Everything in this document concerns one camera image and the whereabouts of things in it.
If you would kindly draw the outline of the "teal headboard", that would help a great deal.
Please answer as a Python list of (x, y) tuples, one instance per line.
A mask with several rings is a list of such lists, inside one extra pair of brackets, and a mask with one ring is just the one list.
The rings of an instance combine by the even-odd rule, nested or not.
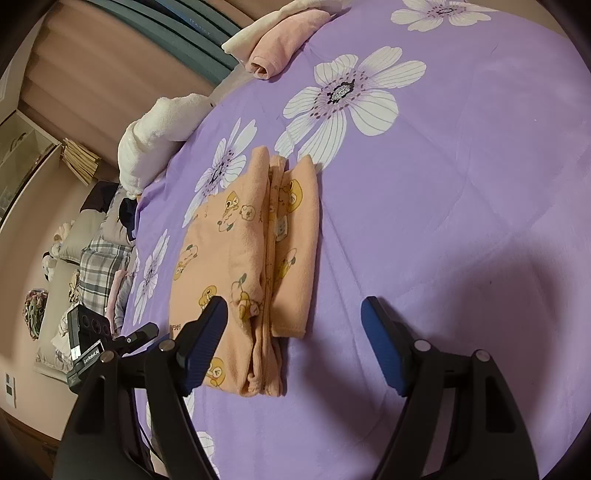
[(214, 86), (238, 65), (221, 45), (249, 20), (239, 18), (231, 5), (171, 0), (90, 3), (147, 37)]

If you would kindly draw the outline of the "orange cartoon print garment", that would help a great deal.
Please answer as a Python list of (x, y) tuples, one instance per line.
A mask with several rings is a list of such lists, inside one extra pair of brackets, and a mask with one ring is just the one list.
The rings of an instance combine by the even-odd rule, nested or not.
[(169, 328), (177, 337), (215, 296), (228, 304), (207, 386), (245, 397), (283, 395), (280, 339), (301, 339), (307, 330), (320, 213), (311, 157), (287, 168), (260, 146), (231, 184), (189, 215)]

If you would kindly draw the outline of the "dark clothing pile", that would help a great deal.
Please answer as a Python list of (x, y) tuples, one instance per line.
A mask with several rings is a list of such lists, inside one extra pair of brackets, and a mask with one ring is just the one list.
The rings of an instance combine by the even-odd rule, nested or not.
[(82, 204), (81, 212), (91, 212), (98, 221), (98, 234), (107, 242), (133, 246), (135, 244), (135, 210), (137, 201), (117, 183), (98, 181)]

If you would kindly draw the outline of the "grey cushion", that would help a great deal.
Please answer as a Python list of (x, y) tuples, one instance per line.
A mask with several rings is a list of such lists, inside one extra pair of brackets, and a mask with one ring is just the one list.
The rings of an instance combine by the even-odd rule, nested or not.
[(106, 214), (92, 209), (82, 210), (74, 221), (65, 240), (62, 242), (58, 258), (79, 264), (82, 251), (90, 244), (99, 231)]

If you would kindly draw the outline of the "purple floral bed sheet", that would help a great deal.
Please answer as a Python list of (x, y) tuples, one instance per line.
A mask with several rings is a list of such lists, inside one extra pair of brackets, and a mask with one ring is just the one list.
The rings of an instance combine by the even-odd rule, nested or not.
[(224, 479), (368, 479), (403, 400), (363, 332), (370, 295), (439, 349), (487, 350), (541, 474), (590, 413), (590, 73), (564, 37), (470, 7), (358, 1), (280, 78), (226, 97), (146, 189), (124, 326), (168, 327), (197, 191), (266, 146), (322, 162), (317, 286), (287, 392), (200, 387), (197, 431)]

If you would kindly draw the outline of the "white fluffy blanket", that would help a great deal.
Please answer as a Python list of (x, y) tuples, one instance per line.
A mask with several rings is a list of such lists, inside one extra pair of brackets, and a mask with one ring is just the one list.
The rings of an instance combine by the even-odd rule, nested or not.
[(213, 108), (208, 97), (196, 93), (160, 97), (128, 125), (117, 149), (119, 183), (128, 198), (141, 196)]

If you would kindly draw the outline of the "stack of tan books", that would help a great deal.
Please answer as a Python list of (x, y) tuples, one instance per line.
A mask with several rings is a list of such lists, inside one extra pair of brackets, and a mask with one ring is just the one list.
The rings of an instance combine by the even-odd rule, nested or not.
[(100, 165), (99, 156), (68, 138), (61, 142), (61, 160), (85, 186), (90, 185)]

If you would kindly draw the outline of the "grey plaid cloth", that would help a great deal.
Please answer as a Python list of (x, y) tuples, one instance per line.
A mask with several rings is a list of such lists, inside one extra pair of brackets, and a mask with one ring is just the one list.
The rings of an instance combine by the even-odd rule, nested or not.
[(115, 273), (128, 266), (131, 252), (131, 247), (106, 241), (100, 234), (82, 250), (78, 292), (85, 307), (105, 313)]

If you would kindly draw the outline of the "white shelf cabinet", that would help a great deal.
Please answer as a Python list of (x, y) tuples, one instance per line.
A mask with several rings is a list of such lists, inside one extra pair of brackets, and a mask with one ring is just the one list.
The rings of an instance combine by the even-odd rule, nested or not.
[(56, 138), (19, 110), (1, 123), (1, 226), (32, 177), (60, 147)]

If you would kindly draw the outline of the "colourful woven basket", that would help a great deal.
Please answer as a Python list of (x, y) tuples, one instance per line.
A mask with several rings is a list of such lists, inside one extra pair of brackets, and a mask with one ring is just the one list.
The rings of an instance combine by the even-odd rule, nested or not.
[(45, 289), (30, 290), (25, 297), (23, 318), (33, 340), (39, 338), (47, 299), (48, 291)]

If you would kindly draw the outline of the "beige sofa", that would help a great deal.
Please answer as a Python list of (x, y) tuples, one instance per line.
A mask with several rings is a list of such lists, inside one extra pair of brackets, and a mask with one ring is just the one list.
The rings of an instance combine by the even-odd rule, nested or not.
[(48, 286), (48, 300), (36, 347), (33, 370), (41, 375), (66, 383), (65, 366), (56, 355), (52, 340), (58, 334), (63, 314), (71, 306), (70, 280), (79, 264), (58, 259), (55, 272)]

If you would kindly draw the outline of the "pink folded garment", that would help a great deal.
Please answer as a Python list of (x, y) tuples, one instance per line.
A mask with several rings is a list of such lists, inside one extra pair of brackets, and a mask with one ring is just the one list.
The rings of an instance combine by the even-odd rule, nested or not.
[(280, 75), (297, 50), (329, 20), (331, 14), (320, 9), (308, 9), (285, 18), (259, 40), (246, 61), (245, 70), (260, 80)]

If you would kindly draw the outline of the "white plush toy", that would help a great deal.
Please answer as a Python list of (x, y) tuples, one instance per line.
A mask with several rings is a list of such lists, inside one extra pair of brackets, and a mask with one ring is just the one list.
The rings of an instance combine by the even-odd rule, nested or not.
[(50, 282), (53, 278), (59, 255), (53, 251), (46, 251), (42, 256), (42, 270), (45, 279)]

